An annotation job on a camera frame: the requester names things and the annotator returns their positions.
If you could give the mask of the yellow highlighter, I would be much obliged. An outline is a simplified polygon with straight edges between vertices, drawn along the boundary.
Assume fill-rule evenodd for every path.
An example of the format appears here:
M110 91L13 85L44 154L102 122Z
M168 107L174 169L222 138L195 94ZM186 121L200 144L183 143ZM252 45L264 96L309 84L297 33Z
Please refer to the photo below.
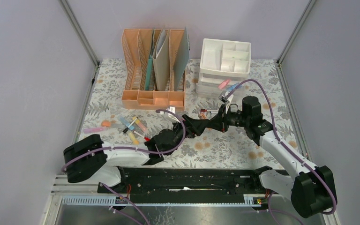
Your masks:
M134 133L131 130L127 131L126 134L131 139L133 145L139 145L139 141L137 140L136 136L134 135Z

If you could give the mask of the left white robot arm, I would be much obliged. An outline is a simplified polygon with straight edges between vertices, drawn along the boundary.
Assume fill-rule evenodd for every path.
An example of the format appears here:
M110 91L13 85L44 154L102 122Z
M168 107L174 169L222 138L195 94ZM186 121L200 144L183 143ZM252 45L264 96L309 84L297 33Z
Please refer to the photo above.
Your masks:
M110 144L100 135L92 134L67 147L61 169L67 175L67 181L93 180L120 193L127 186L124 167L155 165L176 151L185 139L200 136L206 128L222 129L221 123L213 120L179 116L169 110L162 112L174 120L173 127L161 130L142 144Z

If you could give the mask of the white plastic drawer unit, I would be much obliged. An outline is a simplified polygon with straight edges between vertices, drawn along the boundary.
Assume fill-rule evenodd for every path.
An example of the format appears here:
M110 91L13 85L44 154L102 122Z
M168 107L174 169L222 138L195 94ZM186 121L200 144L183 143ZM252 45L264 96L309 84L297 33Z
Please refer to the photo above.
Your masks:
M230 79L226 88L248 78L251 68L251 43L205 38L196 93L201 98L217 98L218 85Z

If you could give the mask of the light blue folder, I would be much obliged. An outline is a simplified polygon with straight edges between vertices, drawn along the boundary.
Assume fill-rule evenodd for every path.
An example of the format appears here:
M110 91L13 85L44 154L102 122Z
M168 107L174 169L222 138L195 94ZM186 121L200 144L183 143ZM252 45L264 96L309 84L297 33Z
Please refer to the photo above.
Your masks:
M185 72L189 57L190 47L187 27L184 28L179 48L176 54L176 59L173 65L173 90L177 91L179 84L182 80L183 73Z

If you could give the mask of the orange cap grey highlighter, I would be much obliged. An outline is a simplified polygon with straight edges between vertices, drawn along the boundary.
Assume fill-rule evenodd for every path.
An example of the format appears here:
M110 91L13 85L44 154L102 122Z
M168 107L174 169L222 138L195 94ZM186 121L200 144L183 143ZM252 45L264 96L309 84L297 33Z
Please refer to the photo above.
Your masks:
M108 128L123 128L122 124L112 123L112 122L110 122L108 120L102 121L101 126L108 127Z

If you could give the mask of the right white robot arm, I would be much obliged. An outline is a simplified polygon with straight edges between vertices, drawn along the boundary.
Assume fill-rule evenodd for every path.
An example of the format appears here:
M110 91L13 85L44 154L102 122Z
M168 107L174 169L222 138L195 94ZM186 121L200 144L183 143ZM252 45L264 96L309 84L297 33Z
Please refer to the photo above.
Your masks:
M223 104L210 119L209 127L222 132L230 126L244 128L247 137L269 152L288 173L285 176L268 167L258 169L257 176L250 180L254 192L269 189L282 195L303 218L335 211L337 197L332 171L327 166L317 166L285 143L274 124L263 118L257 97L244 97L242 109L236 112L230 110L227 96L222 95L219 99Z

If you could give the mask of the teal folder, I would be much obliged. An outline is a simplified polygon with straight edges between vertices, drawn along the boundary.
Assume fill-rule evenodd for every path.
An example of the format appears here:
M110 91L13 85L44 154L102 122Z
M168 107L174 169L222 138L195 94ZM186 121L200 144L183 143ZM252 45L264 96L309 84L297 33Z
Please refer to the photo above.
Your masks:
M147 61L147 72L146 72L146 80L145 80L145 87L144 90L149 90L150 88L150 77L151 77L151 73L152 73L152 56L153 56L153 52L154 52L154 36L155 36L155 30L152 30L152 35L151 35L151 45L150 45L150 53L149 53L149 58Z

